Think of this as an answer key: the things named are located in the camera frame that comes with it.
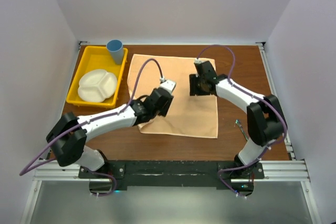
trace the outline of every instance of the white wall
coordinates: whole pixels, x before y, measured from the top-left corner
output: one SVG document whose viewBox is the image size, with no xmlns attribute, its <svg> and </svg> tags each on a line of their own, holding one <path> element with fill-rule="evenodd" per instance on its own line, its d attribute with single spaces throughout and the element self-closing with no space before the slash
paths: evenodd
<svg viewBox="0 0 336 224">
<path fill-rule="evenodd" d="M 75 37 L 128 43 L 266 41 L 290 0 L 57 0 Z"/>
<path fill-rule="evenodd" d="M 266 43 L 298 158 L 324 223 L 336 221 L 336 1 L 291 0 Z"/>
<path fill-rule="evenodd" d="M 11 224 L 20 222 L 32 184 L 19 172 L 59 117 L 76 40 L 56 0 L 0 6 L 0 222 Z"/>
</svg>

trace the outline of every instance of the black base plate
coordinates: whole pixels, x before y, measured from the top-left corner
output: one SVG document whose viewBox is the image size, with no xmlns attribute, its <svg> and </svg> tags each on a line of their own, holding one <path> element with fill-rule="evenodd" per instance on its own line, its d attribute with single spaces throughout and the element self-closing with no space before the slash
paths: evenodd
<svg viewBox="0 0 336 224">
<path fill-rule="evenodd" d="M 233 161 L 108 161 L 110 170 L 116 178 L 117 190 L 127 190 L 128 186 L 172 186 L 172 187 L 216 187 L 227 189 L 218 178 L 217 172 L 223 168 L 234 167 Z M 254 179 L 264 178 L 263 166 L 256 164 L 252 170 Z M 230 173 L 221 175 L 235 190 L 252 192 L 253 183 L 230 180 Z M 250 174 L 240 176 L 249 179 Z M 93 175 L 87 170 L 79 172 L 78 178 L 105 178 Z M 95 191 L 105 191 L 111 187 L 109 182 L 90 182 Z"/>
</svg>

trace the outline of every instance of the blue cup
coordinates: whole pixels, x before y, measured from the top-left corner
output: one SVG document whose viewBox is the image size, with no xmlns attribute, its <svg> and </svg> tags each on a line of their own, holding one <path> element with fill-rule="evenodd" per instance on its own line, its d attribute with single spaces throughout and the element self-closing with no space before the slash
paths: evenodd
<svg viewBox="0 0 336 224">
<path fill-rule="evenodd" d="M 106 48 L 112 56 L 115 64 L 121 65 L 124 58 L 124 47 L 120 40 L 113 39 L 106 44 Z"/>
</svg>

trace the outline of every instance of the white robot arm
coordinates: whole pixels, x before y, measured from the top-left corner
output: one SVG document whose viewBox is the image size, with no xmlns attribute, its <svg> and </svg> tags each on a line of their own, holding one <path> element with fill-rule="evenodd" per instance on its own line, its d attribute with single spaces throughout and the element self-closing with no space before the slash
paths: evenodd
<svg viewBox="0 0 336 224">
<path fill-rule="evenodd" d="M 82 126 L 51 146 L 58 164 L 67 166 L 75 163 L 91 171 L 99 170 L 106 162 L 105 156 L 101 151 L 85 146 L 85 143 L 106 132 L 145 123 L 157 115 L 166 116 L 175 86 L 174 81 L 164 80 L 150 95 L 144 95 L 116 109 L 79 117 L 72 112 L 63 115 L 48 134 L 47 142 L 75 125 Z"/>
<path fill-rule="evenodd" d="M 237 166 L 251 164 L 284 132 L 279 117 L 264 104 L 270 104 L 278 115 L 284 118 L 277 97 L 254 93 L 228 79 L 224 74 L 218 76 L 209 61 L 202 62 L 196 59 L 194 64 L 197 74 L 189 76 L 190 95 L 213 94 L 230 101 L 247 114 L 250 137 L 245 147 L 236 155 L 235 162 Z"/>
</svg>

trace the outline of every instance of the peach towel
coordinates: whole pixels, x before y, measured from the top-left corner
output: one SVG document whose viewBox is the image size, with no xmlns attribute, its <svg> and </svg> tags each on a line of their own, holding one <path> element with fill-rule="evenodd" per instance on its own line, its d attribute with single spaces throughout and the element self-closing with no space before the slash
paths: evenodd
<svg viewBox="0 0 336 224">
<path fill-rule="evenodd" d="M 149 58 L 156 59 L 166 79 L 176 82 L 174 99 L 167 116 L 157 116 L 152 122 L 140 124 L 141 133 L 168 134 L 191 137 L 218 137 L 217 99 L 214 95 L 201 97 L 189 96 L 189 74 L 196 73 L 194 58 L 164 57 L 134 54 L 127 78 L 129 93 L 134 88 L 136 76 L 142 64 Z M 215 67 L 215 60 L 209 60 Z M 159 70 L 155 62 L 150 61 L 142 71 L 134 98 L 150 94 L 159 86 Z"/>
</svg>

